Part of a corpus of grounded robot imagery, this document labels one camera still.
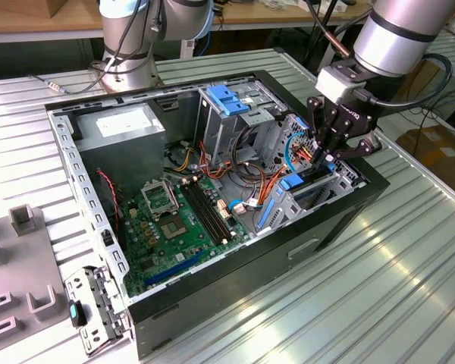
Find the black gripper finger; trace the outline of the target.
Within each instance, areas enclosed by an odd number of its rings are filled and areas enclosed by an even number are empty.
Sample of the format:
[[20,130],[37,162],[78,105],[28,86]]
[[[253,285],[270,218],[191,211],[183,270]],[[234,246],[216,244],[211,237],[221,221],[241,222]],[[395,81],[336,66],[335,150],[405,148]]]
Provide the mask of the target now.
[[337,106],[323,97],[309,97],[306,100],[310,135],[315,138],[317,149],[311,163],[322,163],[331,139],[331,127],[338,116]]
[[[337,121],[331,127],[331,139],[327,147],[327,155],[335,159],[347,160],[371,155],[382,148],[379,141],[373,138],[372,122],[369,121]],[[362,137],[355,147],[349,147],[347,141]]]

